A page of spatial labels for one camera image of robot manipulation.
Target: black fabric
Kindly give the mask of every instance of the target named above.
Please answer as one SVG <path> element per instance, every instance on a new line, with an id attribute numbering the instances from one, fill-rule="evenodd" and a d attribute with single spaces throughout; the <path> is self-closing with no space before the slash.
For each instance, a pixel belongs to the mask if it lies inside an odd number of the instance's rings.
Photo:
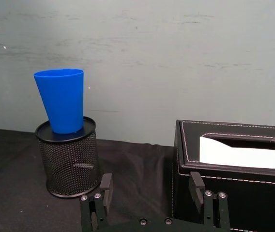
<path id="1" fill-rule="evenodd" d="M 173 148 L 98 140 L 102 170 L 113 173 L 109 224 L 165 217 L 171 205 Z M 46 190 L 46 175 L 33 133 L 0 130 L 0 231 L 81 231 L 78 199 Z"/>
<path id="2" fill-rule="evenodd" d="M 199 138 L 207 134 L 275 143 L 275 127 L 271 126 L 178 121 L 173 160 L 173 172 L 177 174 L 174 175 L 174 216 L 198 221 L 188 190 L 189 174 L 195 171 L 201 174 L 206 189 L 228 194 L 229 218 L 233 229 L 275 231 L 275 169 L 200 163 Z"/>

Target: cup rim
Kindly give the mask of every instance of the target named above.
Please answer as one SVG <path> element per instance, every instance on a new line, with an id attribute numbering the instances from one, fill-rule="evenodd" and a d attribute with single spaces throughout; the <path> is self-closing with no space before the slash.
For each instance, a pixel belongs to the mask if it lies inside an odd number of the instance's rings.
<path id="1" fill-rule="evenodd" d="M 64 70 L 74 70 L 76 71 L 76 73 L 73 74 L 68 74 L 68 75 L 47 75 L 47 73 L 49 72 L 53 72 L 53 71 L 64 71 Z M 35 77 L 67 77 L 67 76 L 74 76 L 74 75 L 79 75 L 81 73 L 84 73 L 84 70 L 82 69 L 47 69 L 47 70 L 40 70 L 34 73 Z"/>

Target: blue plastic cup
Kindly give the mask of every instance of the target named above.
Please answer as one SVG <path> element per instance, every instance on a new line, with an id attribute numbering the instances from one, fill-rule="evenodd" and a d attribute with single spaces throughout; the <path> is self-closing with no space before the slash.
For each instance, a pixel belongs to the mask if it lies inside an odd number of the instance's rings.
<path id="1" fill-rule="evenodd" d="M 34 79 L 53 132 L 70 134 L 83 127 L 84 71 L 39 71 Z"/>

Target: black tablecloth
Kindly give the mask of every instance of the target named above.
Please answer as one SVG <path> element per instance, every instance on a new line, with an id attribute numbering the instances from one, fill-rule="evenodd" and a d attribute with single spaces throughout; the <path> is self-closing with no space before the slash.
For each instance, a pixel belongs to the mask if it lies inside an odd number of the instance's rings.
<path id="1" fill-rule="evenodd" d="M 98 140 L 98 152 L 113 173 L 109 224 L 169 214 L 172 147 Z M 80 232 L 80 222 L 78 199 L 47 192 L 34 134 L 0 130 L 0 231 Z"/>

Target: black leather tissue box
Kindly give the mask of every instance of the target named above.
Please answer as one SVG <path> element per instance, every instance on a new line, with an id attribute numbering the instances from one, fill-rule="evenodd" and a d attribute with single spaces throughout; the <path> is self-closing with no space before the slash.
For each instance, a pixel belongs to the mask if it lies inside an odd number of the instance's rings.
<path id="1" fill-rule="evenodd" d="M 188 188 L 192 171 L 200 173 L 206 189 L 227 193 L 232 231 L 275 232 L 275 127 L 176 122 L 173 216 L 199 223 Z"/>

